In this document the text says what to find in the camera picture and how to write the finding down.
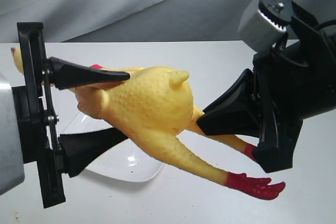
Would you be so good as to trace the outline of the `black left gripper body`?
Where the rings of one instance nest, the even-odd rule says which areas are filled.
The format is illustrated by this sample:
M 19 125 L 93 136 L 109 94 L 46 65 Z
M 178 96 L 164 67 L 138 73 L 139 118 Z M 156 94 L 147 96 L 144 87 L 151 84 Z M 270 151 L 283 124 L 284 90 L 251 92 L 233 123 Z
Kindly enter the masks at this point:
M 64 159 L 58 143 L 50 84 L 51 61 L 46 57 L 41 22 L 17 23 L 25 85 L 13 89 L 24 163 L 36 162 L 44 208 L 65 202 Z

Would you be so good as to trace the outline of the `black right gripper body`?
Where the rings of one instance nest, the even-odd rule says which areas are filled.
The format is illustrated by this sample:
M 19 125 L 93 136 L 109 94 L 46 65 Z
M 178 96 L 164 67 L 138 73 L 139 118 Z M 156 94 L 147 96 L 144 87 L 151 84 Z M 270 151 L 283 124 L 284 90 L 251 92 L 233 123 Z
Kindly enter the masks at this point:
M 335 20 L 317 19 L 293 0 L 259 0 L 259 9 L 276 24 L 291 28 L 265 55 L 253 58 L 263 121 L 294 121 L 335 109 Z

